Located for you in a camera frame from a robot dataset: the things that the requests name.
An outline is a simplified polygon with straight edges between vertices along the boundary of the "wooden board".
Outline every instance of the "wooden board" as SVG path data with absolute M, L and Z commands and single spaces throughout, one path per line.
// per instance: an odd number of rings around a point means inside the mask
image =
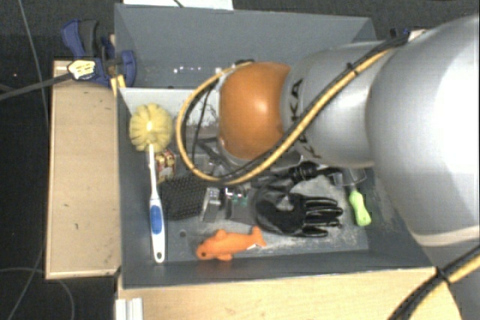
M 54 75 L 67 62 L 54 64 Z M 111 90 L 52 90 L 46 278 L 113 275 L 120 265 L 116 103 Z
M 248 283 L 123 290 L 118 298 L 142 298 L 144 320 L 368 319 L 386 320 L 434 268 L 305 277 Z M 447 288 L 413 319 L 460 319 Z

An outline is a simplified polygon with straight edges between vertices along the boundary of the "blue toothbrush handle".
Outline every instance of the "blue toothbrush handle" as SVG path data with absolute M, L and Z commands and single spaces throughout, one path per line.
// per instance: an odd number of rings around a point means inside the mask
M 165 225 L 160 199 L 150 200 L 150 233 L 155 261 L 163 263 L 165 260 Z

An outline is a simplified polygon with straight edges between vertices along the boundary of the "black glove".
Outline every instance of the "black glove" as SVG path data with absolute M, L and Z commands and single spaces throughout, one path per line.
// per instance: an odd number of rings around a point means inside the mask
M 308 197 L 276 190 L 259 190 L 254 198 L 253 216 L 264 230 L 289 236 L 325 237 L 326 226 L 341 226 L 344 210 L 326 197 Z

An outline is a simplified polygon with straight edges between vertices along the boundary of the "yellow brush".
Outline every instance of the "yellow brush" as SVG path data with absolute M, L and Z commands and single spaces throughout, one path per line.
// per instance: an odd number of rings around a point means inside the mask
M 150 168 L 150 233 L 157 263 L 165 260 L 164 212 L 157 191 L 155 153 L 167 149 L 172 140 L 173 121 L 170 114 L 157 104 L 139 106 L 130 120 L 129 137 L 138 151 L 148 151 Z

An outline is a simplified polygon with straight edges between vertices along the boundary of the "label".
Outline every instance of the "label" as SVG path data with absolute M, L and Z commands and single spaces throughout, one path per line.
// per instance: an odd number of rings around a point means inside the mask
M 76 60 L 67 69 L 75 80 L 90 80 L 96 75 L 96 64 L 92 60 Z

